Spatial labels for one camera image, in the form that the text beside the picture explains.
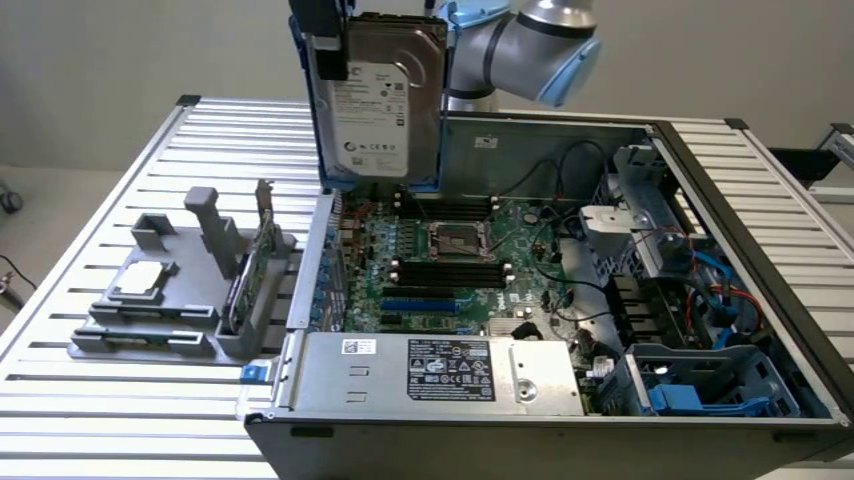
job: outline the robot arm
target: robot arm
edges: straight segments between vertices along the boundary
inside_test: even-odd
[[[506,0],[458,2],[456,13],[444,5],[441,16],[458,27],[452,109],[493,110],[496,89],[550,107],[564,104],[600,52],[592,3],[532,0],[518,14]]]
[[[433,3],[426,2],[426,12]],[[494,109],[497,89],[560,107],[582,86],[600,52],[592,4],[532,0],[514,14],[508,0],[445,3],[440,16],[457,27],[452,109]],[[325,80],[347,80],[347,15],[354,6],[354,0],[291,0]]]

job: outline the green circuit board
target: green circuit board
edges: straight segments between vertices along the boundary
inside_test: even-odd
[[[514,318],[525,307],[542,313],[545,291],[550,292],[553,300],[564,294],[566,287],[544,277],[534,268],[536,236],[541,233],[537,243],[546,249],[554,240],[553,229],[542,229],[546,221],[540,220],[541,206],[506,201],[484,222],[401,219],[382,203],[359,202],[347,210],[357,213],[350,221],[345,220],[351,232],[346,246],[350,287],[346,331],[478,334],[490,319]],[[532,215],[538,219],[536,223],[532,223]],[[437,238],[437,231],[457,232],[452,237],[472,234],[473,238],[473,232],[480,231],[478,239],[485,244],[478,250],[472,244],[432,242],[432,234]],[[546,257],[538,262],[540,268],[565,279],[561,264],[550,263]],[[504,289],[456,288],[457,313],[389,312],[381,309],[381,304],[383,288],[395,285],[390,279],[395,258],[420,262],[506,262],[513,265],[516,280]],[[402,322],[385,325],[381,321],[385,314],[399,315]]]

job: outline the blue tab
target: blue tab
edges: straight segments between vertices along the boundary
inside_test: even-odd
[[[267,370],[262,365],[245,365],[241,370],[241,383],[243,385],[265,385],[267,383]]]

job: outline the blue pcie slot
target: blue pcie slot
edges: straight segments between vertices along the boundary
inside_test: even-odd
[[[383,300],[379,304],[381,310],[395,312],[446,312],[457,313],[460,306],[454,300]]]

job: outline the sticker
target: sticker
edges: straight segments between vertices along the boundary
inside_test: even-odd
[[[498,137],[476,137],[476,148],[498,148]]]
[[[377,353],[377,339],[351,338],[342,343],[342,354],[345,355],[374,355]]]
[[[413,339],[408,362],[413,400],[496,401],[490,342]]]
[[[333,82],[338,159],[359,175],[403,177],[409,171],[410,81],[385,63],[350,62],[347,81]]]
[[[588,377],[605,378],[614,371],[614,359],[600,355],[593,358],[593,369],[588,372]]]

